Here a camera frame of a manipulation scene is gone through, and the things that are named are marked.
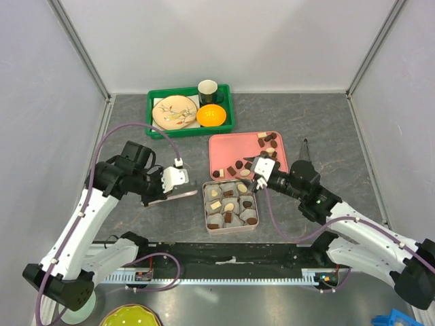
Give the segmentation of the white almond chocolate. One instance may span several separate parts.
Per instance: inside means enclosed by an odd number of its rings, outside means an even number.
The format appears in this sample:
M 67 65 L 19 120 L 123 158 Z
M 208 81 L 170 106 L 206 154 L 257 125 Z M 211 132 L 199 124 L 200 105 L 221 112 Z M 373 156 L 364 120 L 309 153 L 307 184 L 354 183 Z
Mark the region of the white almond chocolate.
M 225 205 L 224 210 L 225 211 L 233 211 L 234 210 L 234 204 L 229 202 L 228 204 Z

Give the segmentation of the brown block chocolate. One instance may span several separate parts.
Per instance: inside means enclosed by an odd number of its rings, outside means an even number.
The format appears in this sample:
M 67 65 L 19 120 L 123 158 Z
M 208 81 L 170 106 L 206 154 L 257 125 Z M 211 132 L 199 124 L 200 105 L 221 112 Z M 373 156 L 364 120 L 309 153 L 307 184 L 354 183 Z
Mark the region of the brown block chocolate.
M 233 214 L 231 212 L 227 212 L 224 216 L 225 223 L 231 223 L 232 217 L 233 217 Z

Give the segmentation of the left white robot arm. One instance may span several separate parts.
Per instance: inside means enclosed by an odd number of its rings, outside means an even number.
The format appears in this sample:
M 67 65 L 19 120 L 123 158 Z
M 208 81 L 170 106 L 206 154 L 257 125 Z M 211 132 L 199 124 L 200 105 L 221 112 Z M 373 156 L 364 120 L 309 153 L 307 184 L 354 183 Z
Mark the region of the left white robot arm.
M 28 264 L 24 279 L 65 310 L 76 312 L 93 297 L 94 288 L 118 268 L 141 267 L 149 259 L 146 238 L 126 232 L 92 258 L 86 254 L 108 215 L 123 196 L 141 196 L 143 205 L 174 199 L 189 185 L 180 165 L 147 168 L 145 160 L 114 156 L 90 171 L 80 201 L 62 234 L 37 264 Z

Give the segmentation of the brown bar chocolate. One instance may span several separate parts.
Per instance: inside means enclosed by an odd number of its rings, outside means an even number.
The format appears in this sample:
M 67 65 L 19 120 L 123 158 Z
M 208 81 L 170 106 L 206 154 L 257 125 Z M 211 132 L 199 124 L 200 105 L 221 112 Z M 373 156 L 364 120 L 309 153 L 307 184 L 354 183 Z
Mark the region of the brown bar chocolate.
M 220 226 L 218 224 L 216 224 L 216 223 L 210 223 L 210 224 L 207 225 L 207 228 L 210 229 L 210 230 L 216 230 L 216 229 L 219 229 Z

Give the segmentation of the dark round chocolate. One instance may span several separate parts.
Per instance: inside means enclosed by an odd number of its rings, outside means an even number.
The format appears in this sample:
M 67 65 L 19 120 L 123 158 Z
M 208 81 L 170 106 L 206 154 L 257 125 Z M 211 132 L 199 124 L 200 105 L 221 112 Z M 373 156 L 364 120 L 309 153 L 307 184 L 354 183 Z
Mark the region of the dark round chocolate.
M 248 219 L 246 220 L 246 223 L 247 223 L 248 225 L 256 225 L 256 224 L 258 223 L 258 220 L 255 219 L 255 218 L 253 218 L 253 217 L 250 217 L 250 218 L 248 218 Z

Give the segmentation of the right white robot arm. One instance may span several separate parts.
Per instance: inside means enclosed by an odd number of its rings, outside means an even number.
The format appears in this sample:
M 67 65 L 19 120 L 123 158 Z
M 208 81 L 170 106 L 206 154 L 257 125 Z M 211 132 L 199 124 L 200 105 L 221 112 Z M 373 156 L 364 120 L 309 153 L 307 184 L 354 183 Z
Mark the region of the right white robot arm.
M 320 183 L 307 160 L 297 160 L 285 173 L 268 156 L 247 159 L 254 174 L 246 186 L 271 190 L 297 199 L 309 221 L 320 224 L 311 259 L 316 266 L 331 263 L 355 268 L 394 288 L 408 304 L 427 310 L 434 301 L 434 241 L 417 242 L 374 222 Z

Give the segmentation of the metal serving tongs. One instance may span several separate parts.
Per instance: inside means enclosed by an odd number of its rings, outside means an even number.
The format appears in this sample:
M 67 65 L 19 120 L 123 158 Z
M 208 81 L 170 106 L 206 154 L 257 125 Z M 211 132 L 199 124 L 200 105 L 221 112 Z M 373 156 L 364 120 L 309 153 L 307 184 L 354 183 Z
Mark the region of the metal serving tongs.
M 304 139 L 303 140 L 302 145 L 300 147 L 298 159 L 299 160 L 304 160 L 304 161 L 307 161 L 307 162 L 311 162 L 308 139 Z

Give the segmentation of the silver tin lid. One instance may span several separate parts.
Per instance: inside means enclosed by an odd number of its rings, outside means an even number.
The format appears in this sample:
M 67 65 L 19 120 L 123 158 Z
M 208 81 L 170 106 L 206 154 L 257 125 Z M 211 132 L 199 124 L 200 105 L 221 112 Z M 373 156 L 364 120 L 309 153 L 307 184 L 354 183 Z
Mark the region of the silver tin lid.
M 157 196 L 152 196 L 152 197 L 143 196 L 141 203 L 144 207 L 147 207 L 160 202 L 166 202 L 170 200 L 193 196 L 196 195 L 197 193 L 198 193 L 197 190 L 191 190 L 188 192 L 171 192 L 170 194 L 159 194 Z

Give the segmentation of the white oval chocolate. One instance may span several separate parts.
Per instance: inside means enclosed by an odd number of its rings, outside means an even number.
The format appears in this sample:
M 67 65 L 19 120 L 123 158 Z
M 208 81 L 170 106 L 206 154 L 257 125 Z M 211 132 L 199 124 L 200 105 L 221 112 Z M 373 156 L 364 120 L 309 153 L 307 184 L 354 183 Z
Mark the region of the white oval chocolate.
M 239 190 L 240 192 L 242 192 L 242 193 L 247 192 L 247 187 L 246 187 L 244 184 L 242 184 L 242 183 L 238 184 L 238 185 L 237 185 L 237 188 L 238 188 L 238 190 Z

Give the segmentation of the white square chocolate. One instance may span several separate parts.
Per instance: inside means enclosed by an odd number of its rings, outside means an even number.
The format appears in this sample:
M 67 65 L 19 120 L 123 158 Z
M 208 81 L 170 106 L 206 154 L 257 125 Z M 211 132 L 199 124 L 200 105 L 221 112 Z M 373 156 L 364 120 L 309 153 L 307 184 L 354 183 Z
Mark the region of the white square chocolate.
M 222 203 L 219 200 L 216 200 L 215 202 L 212 202 L 210 204 L 210 207 L 212 210 L 216 210 L 222 206 Z

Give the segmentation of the pink chocolate tin box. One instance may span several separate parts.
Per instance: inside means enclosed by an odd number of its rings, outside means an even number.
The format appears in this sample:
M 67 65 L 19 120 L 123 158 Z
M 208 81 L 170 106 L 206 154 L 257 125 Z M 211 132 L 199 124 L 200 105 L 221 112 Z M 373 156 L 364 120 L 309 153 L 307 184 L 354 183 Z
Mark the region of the pink chocolate tin box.
M 245 193 L 240 192 L 237 188 L 237 185 L 240 183 L 241 182 L 237 179 L 233 179 L 227 181 L 210 181 L 203 184 L 202 192 L 205 213 L 205 227 L 210 235 L 247 232 L 258 227 L 260 217 L 255 194 L 251 191 L 247 191 Z M 219 196 L 212 198 L 212 190 L 216 190 Z M 233 197 L 224 197 L 223 193 L 228 190 L 232 190 L 234 192 Z M 216 200 L 219 200 L 222 203 L 222 206 L 216 210 L 212 210 L 210 204 Z M 252 207 L 245 208 L 243 206 L 244 201 L 251 202 Z M 229 202 L 234 204 L 233 211 L 224 210 L 225 205 Z M 231 223 L 225 223 L 224 221 L 224 216 L 227 212 L 231 212 L 233 214 Z M 250 217 L 257 219 L 258 223 L 256 225 L 248 225 L 246 220 Z M 216 223 L 220 226 L 220 228 L 216 230 L 210 230 L 207 228 L 207 225 L 210 223 Z

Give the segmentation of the pink plastic tray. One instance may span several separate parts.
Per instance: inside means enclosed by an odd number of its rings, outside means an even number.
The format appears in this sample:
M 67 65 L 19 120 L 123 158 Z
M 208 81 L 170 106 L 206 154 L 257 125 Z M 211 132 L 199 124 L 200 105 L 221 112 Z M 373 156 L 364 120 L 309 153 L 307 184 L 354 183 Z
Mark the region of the pink plastic tray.
M 209 139 L 209 170 L 214 181 L 250 179 L 251 162 L 246 159 L 269 155 L 279 170 L 289 171 L 282 136 L 277 131 L 217 134 Z

